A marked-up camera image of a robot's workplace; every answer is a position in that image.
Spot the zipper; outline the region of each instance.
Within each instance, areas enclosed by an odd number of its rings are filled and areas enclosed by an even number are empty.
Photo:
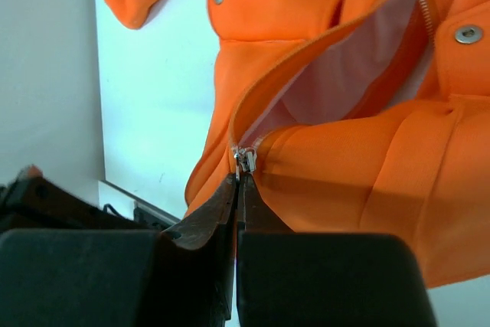
[[[255,148],[241,149],[236,147],[234,149],[234,158],[237,162],[235,171],[237,182],[240,182],[240,173],[249,172],[250,174],[255,172],[257,151]]]
[[[427,34],[429,35],[430,40],[434,43],[434,25],[432,21],[432,16],[430,15],[430,8],[427,4],[427,0],[417,0],[420,5],[420,9],[422,11],[423,20],[426,24]]]
[[[378,4],[385,3],[386,0],[381,0],[378,2]],[[356,18],[344,25],[342,27],[348,27],[350,25],[355,24],[356,22],[359,22],[363,17]],[[316,39],[314,41],[310,41],[307,45],[305,45],[303,48],[307,48],[309,45],[314,44],[315,42],[318,42],[319,39]],[[283,61],[288,60],[292,55],[294,55],[297,51],[293,51],[286,55],[280,62],[276,63],[270,71],[275,70],[279,65],[283,63]],[[231,114],[231,119],[230,119],[230,125],[228,126],[228,134],[230,137],[230,147],[232,149],[232,152],[234,153],[234,158],[236,160],[236,177],[237,181],[240,181],[240,173],[241,172],[250,172],[253,173],[256,169],[256,148],[258,145],[262,142],[263,138],[265,135],[259,137],[256,139],[253,143],[252,147],[239,147],[239,140],[234,136],[234,130],[233,128],[233,122],[236,118],[237,111],[242,107],[244,104],[244,101],[248,98],[248,96],[253,92],[253,90],[262,82],[263,78],[260,78],[259,80],[256,80],[253,85],[246,91],[246,93],[243,94],[241,97],[239,103],[235,106],[235,109],[233,113]]]

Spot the zipper slider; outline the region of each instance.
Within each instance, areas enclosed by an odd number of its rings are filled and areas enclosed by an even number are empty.
[[[241,149],[240,147],[236,147],[234,151],[234,158],[237,160],[236,176],[237,181],[240,181],[240,172],[252,173],[255,171],[257,152],[252,148]]]

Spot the black object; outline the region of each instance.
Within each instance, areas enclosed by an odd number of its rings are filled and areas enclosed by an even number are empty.
[[[19,227],[29,229],[9,231]],[[240,186],[229,175],[163,232],[92,208],[42,178],[17,181],[1,194],[0,231],[2,327],[222,327],[235,249],[242,327],[436,325],[401,240],[295,234],[250,175]]]
[[[111,213],[117,217],[124,217],[110,203],[105,204],[102,207],[102,211],[106,212],[107,214]]]
[[[153,204],[148,203],[142,198],[136,197],[133,193],[114,185],[110,181],[102,180],[102,183],[123,193],[126,197],[129,197],[134,201],[135,208],[133,210],[133,218],[134,221],[138,222],[139,224],[144,224],[150,228],[162,231],[180,221],[180,219],[176,218],[175,216],[172,216],[168,212],[165,212]]]

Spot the orange jacket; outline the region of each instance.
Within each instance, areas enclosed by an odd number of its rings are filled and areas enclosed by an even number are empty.
[[[138,28],[156,0],[106,1]],[[295,231],[396,234],[428,286],[490,272],[490,0],[208,8],[216,103],[189,211],[236,155]]]

